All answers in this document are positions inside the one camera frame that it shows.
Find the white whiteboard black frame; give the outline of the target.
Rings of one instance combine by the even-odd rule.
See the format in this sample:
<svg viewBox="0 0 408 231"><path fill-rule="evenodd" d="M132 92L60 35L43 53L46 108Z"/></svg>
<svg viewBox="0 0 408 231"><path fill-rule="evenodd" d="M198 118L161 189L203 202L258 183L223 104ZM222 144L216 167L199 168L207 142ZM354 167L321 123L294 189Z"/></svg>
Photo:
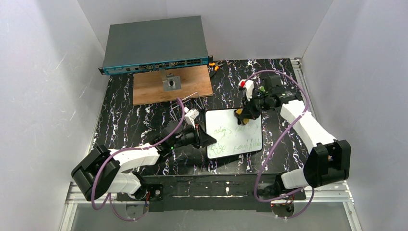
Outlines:
<svg viewBox="0 0 408 231"><path fill-rule="evenodd" d="M206 132L217 141L206 148L209 159L258 152L263 149L261 117L250 120L246 125L239 125L233 112L232 108L206 111Z"/></svg>

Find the yellow black whiteboard eraser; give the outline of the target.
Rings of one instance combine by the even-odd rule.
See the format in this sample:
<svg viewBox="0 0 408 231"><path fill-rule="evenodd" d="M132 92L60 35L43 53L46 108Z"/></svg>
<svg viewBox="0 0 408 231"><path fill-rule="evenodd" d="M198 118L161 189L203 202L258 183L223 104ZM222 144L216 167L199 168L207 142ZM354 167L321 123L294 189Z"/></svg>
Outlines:
<svg viewBox="0 0 408 231"><path fill-rule="evenodd" d="M238 120L238 125L244 125L243 123L242 123L242 115L240 114L240 112L241 112L241 108L239 108L239 109L236 109L234 112L233 112L233 114L234 114L234 116L237 118L237 120Z"/></svg>

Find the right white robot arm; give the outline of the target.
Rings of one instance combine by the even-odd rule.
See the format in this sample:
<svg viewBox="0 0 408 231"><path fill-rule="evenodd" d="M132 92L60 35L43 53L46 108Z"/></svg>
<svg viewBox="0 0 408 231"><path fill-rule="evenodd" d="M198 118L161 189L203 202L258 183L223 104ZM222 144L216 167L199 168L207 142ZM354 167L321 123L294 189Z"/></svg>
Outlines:
<svg viewBox="0 0 408 231"><path fill-rule="evenodd" d="M309 151L304 167L279 174L275 183L262 189L262 193L282 194L305 186L317 188L349 178L350 144L336 139L317 122L300 93L285 88L278 75L263 78L258 88L252 80L241 80L239 88L245 92L242 107L234 111L239 125L259 118L263 111L279 109Z"/></svg>

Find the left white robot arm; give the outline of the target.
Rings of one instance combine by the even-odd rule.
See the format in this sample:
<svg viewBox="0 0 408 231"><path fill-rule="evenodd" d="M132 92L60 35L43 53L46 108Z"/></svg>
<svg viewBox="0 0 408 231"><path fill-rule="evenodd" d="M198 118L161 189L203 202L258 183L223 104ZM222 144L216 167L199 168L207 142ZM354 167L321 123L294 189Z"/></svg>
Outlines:
<svg viewBox="0 0 408 231"><path fill-rule="evenodd" d="M104 145L97 146L72 170L72 179L87 201L98 199L105 193L126 193L136 200L146 198L148 184L133 169L161 163L179 147L192 145L200 149L217 142L200 124L177 125L177 122L170 122L159 135L144 144L142 150L128 150L115 155L98 179L99 169L115 151Z"/></svg>

